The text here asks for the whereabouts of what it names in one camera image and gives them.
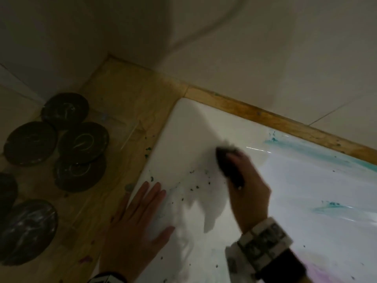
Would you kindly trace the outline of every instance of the black disc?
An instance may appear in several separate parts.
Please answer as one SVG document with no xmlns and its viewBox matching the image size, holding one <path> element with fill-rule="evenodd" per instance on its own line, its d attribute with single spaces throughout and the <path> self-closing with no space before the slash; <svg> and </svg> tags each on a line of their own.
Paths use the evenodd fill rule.
<svg viewBox="0 0 377 283">
<path fill-rule="evenodd" d="M 58 214 L 48 201 L 16 205 L 2 223 L 0 261 L 13 266 L 33 260 L 50 245 L 57 228 Z"/>
<path fill-rule="evenodd" d="M 46 102 L 42 108 L 42 120 L 57 130 L 67 130 L 85 120 L 89 112 L 88 101 L 72 92 L 60 93 Z"/>
<path fill-rule="evenodd" d="M 4 145 L 4 156 L 13 165 L 32 166 L 54 151 L 58 133 L 48 123 L 29 122 L 14 130 Z"/>
<path fill-rule="evenodd" d="M 12 209 L 18 196 L 16 179 L 11 174 L 0 173 L 0 219 Z"/>
<path fill-rule="evenodd" d="M 66 164 L 60 159 L 54 168 L 55 184 L 67 192 L 83 192 L 97 184 L 106 170 L 106 159 L 100 155 L 87 164 Z"/>
<path fill-rule="evenodd" d="M 60 160 L 67 164 L 89 163 L 105 151 L 108 143 L 105 127 L 94 122 L 78 124 L 60 139 Z"/>
</svg>

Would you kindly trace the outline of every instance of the whiteboard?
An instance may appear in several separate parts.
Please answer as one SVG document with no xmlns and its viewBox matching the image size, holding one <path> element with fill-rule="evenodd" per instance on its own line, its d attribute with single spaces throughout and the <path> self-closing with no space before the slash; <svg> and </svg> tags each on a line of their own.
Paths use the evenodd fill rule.
<svg viewBox="0 0 377 283">
<path fill-rule="evenodd" d="M 376 166 L 185 98 L 136 186 L 153 177 L 167 190 L 148 236 L 176 227 L 137 282 L 229 282 L 224 250 L 240 231 L 215 160 L 225 142 L 270 185 L 269 214 L 314 282 L 377 282 Z"/>
</svg>

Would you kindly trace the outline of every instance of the wooden surface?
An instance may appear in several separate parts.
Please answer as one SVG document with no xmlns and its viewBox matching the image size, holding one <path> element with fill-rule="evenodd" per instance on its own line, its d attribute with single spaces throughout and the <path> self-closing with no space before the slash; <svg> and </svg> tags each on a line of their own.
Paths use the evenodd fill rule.
<svg viewBox="0 0 377 283">
<path fill-rule="evenodd" d="M 59 222 L 57 235 L 37 259 L 18 267 L 1 267 L 9 283 L 86 282 L 100 255 L 106 228 L 125 189 L 133 189 L 158 135 L 178 99 L 187 97 L 310 142 L 377 163 L 377 151 L 321 132 L 251 105 L 191 87 L 148 69 L 109 58 L 82 87 L 92 109 L 126 127 L 136 124 L 121 150 L 109 147 L 104 178 L 78 194 L 54 194 L 66 203 L 68 217 Z"/>
</svg>

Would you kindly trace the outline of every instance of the hand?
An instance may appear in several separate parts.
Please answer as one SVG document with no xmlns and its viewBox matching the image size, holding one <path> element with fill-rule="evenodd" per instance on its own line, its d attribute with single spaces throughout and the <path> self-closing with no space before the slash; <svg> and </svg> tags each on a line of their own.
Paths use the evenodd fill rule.
<svg viewBox="0 0 377 283">
<path fill-rule="evenodd" d="M 228 153 L 227 158 L 236 165 L 245 180 L 243 188 L 238 190 L 228 179 L 228 189 L 234 217 L 242 233 L 247 233 L 267 219 L 271 190 L 243 152 Z"/>
<path fill-rule="evenodd" d="M 175 229 L 172 226 L 166 228 L 151 242 L 145 238 L 145 229 L 166 196 L 161 184 L 156 183 L 144 197 L 148 188 L 149 183 L 144 182 L 128 208 L 131 194 L 125 194 L 110 224 L 100 258 L 100 272 L 117 272 L 128 283 L 138 278 L 167 244 Z"/>
</svg>

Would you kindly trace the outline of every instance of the person's right hand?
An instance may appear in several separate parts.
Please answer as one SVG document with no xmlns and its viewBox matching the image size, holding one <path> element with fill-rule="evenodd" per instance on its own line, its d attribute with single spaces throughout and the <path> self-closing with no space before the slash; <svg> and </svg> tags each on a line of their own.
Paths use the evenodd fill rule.
<svg viewBox="0 0 377 283">
<path fill-rule="evenodd" d="M 227 158 L 236 165 L 245 180 L 243 188 L 238 190 L 227 179 L 233 214 L 244 234 L 267 219 L 271 189 L 243 152 L 237 150 L 236 153 L 228 153 Z"/>
</svg>

